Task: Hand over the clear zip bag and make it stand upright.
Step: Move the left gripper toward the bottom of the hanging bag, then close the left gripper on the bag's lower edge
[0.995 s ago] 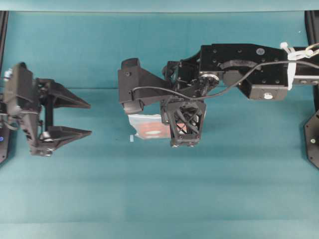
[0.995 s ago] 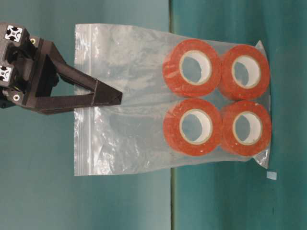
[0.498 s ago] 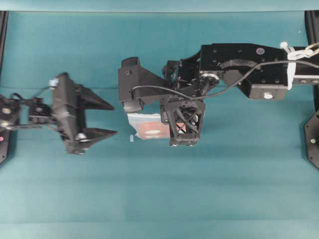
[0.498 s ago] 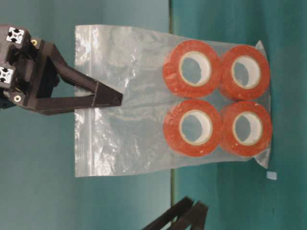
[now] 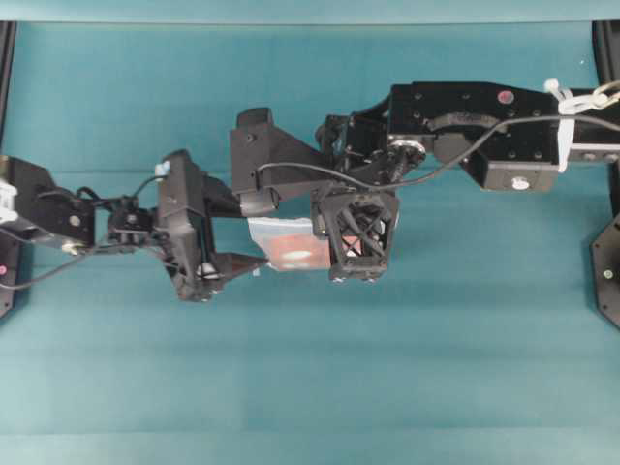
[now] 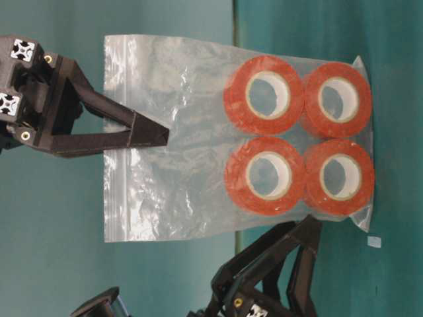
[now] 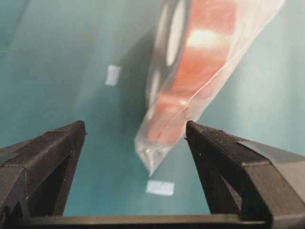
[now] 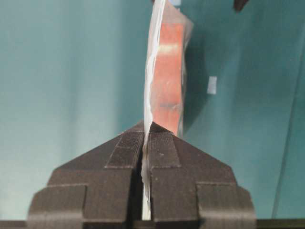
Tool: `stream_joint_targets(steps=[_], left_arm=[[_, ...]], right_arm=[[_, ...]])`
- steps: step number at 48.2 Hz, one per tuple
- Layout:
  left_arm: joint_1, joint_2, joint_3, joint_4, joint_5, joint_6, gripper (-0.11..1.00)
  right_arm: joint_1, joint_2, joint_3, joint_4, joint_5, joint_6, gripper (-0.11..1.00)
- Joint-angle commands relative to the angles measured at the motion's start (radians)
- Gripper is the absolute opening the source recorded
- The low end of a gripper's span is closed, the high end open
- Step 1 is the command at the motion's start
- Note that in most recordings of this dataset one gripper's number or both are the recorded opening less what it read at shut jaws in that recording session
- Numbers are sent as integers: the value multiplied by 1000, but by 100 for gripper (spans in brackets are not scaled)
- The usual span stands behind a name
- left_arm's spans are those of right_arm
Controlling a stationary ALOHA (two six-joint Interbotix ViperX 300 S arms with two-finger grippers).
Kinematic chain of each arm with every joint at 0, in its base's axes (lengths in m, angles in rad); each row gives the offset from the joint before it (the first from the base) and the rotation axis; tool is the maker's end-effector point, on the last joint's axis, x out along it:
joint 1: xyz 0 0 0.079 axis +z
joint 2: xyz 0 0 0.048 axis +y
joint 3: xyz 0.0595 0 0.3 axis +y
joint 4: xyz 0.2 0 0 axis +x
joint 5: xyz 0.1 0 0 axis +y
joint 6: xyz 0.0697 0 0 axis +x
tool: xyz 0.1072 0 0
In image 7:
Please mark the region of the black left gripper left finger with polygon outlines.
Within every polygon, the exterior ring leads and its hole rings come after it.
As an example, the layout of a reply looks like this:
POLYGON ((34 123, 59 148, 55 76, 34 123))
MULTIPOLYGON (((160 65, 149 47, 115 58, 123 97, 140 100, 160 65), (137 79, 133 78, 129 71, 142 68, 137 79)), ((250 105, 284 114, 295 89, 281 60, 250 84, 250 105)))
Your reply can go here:
POLYGON ((72 124, 0 150, 0 216, 62 216, 86 137, 72 124))

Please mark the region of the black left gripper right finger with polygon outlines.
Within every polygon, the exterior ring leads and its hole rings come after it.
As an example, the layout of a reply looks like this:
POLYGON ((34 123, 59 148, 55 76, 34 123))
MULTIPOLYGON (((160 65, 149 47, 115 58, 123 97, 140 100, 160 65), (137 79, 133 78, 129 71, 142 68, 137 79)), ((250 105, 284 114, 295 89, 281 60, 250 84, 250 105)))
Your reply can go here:
POLYGON ((212 227, 304 228, 304 156, 193 121, 186 124, 186 140, 212 227))

